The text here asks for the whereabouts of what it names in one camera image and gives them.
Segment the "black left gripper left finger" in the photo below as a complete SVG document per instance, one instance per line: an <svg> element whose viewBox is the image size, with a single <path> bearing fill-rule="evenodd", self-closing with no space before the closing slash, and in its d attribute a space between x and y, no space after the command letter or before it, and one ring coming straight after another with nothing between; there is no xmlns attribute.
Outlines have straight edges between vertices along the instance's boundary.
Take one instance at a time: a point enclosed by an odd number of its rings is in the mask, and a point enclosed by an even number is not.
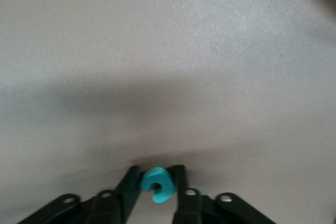
<svg viewBox="0 0 336 224"><path fill-rule="evenodd" d="M88 200L64 194L33 212L20 223L126 223L140 195L141 171L132 166L114 189Z"/></svg>

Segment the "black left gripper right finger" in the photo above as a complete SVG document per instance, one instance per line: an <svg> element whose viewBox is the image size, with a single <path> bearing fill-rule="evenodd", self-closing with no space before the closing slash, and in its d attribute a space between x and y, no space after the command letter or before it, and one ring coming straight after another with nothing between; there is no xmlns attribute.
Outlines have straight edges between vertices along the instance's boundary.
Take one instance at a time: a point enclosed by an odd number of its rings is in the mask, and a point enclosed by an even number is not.
<svg viewBox="0 0 336 224"><path fill-rule="evenodd" d="M221 193L213 199L190 187L184 165L171 166L170 173L177 192L173 223L274 223L233 193Z"/></svg>

